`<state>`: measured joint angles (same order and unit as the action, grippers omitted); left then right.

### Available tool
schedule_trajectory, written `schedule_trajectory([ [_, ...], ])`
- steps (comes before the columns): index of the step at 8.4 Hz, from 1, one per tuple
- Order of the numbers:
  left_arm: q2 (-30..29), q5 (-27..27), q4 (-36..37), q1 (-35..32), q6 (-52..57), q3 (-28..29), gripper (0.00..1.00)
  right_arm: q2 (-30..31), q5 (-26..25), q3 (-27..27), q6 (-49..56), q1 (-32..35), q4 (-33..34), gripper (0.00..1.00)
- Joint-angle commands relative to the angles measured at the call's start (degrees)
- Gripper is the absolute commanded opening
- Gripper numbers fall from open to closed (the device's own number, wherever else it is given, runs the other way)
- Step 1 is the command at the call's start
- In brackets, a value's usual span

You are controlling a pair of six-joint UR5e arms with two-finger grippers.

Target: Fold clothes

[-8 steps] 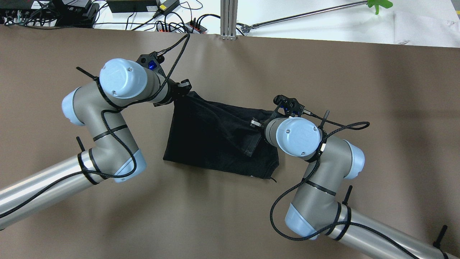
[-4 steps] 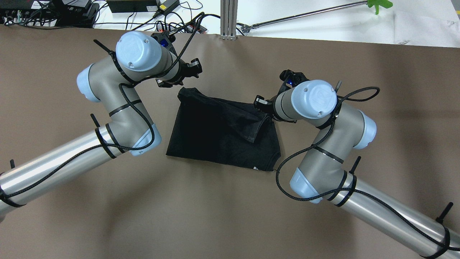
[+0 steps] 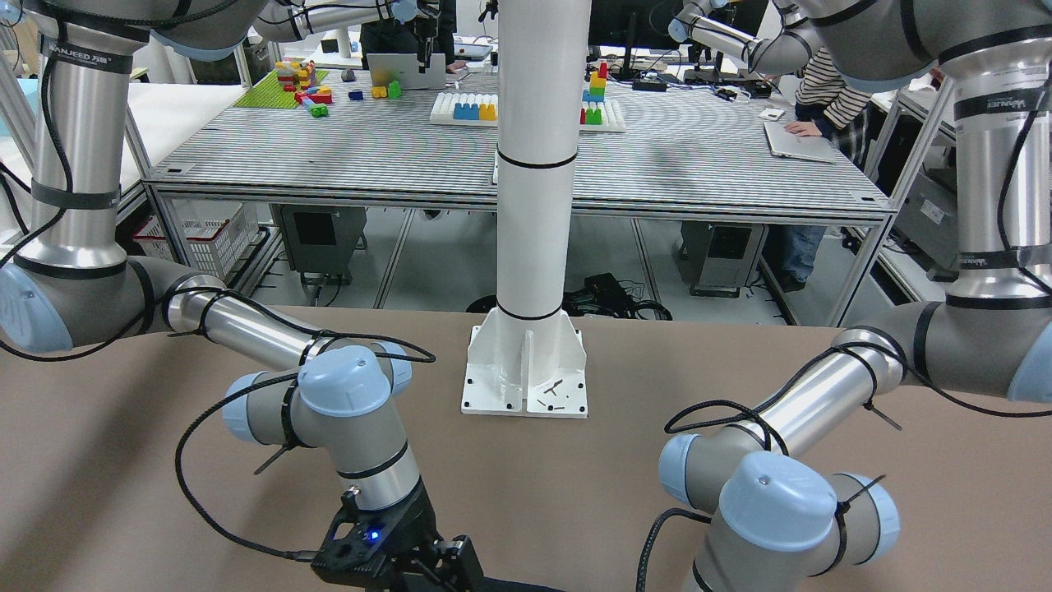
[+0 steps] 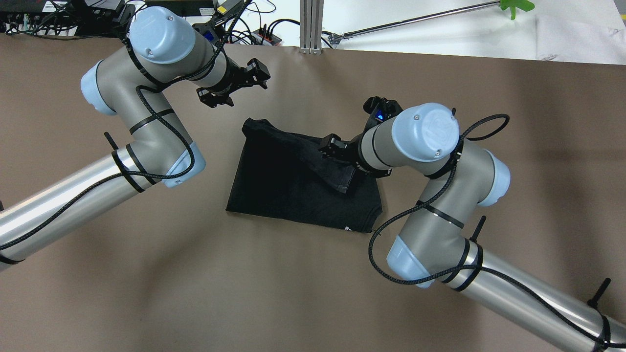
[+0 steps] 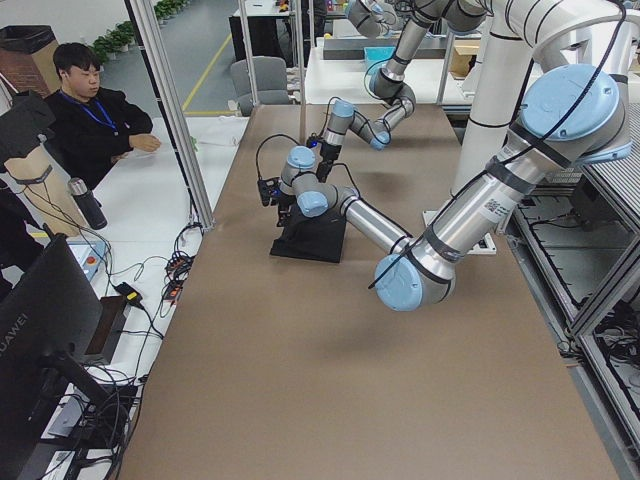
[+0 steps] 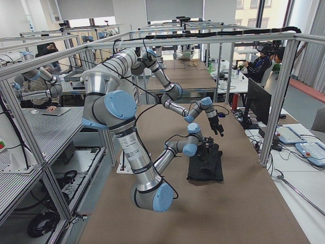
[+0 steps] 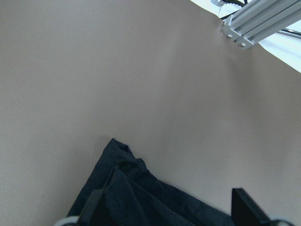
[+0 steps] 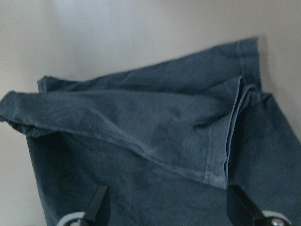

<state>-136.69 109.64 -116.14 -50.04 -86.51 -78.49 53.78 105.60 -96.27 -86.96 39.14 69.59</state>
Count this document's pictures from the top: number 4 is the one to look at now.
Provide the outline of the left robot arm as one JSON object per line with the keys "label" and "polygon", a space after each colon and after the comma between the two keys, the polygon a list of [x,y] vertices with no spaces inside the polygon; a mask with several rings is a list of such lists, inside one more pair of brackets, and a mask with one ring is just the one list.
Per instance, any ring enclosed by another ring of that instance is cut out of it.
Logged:
{"label": "left robot arm", "polygon": [[205,158],[164,95],[175,83],[197,85],[211,108],[232,106],[241,88],[267,87],[268,67],[239,66],[192,25],[165,7],[138,12],[121,49],[81,78],[85,100],[118,117],[133,140],[47,189],[1,212],[1,269],[162,182],[172,188],[201,173]]}

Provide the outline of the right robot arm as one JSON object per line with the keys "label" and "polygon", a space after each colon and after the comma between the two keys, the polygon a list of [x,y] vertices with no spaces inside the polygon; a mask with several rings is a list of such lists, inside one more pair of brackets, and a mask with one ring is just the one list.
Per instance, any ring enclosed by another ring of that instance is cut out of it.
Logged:
{"label": "right robot arm", "polygon": [[322,156],[351,163],[380,178],[411,167],[428,178],[416,204],[383,223],[371,237],[368,256],[384,278],[427,288],[440,281],[564,351],[625,350],[625,326],[599,312],[606,279],[583,303],[498,258],[477,242],[484,221],[465,238],[465,222],[477,207],[494,205],[509,188],[505,163],[477,145],[468,133],[503,118],[494,114],[464,132],[455,110],[440,103],[402,109],[394,100],[372,97],[361,134],[344,142],[322,138]]}

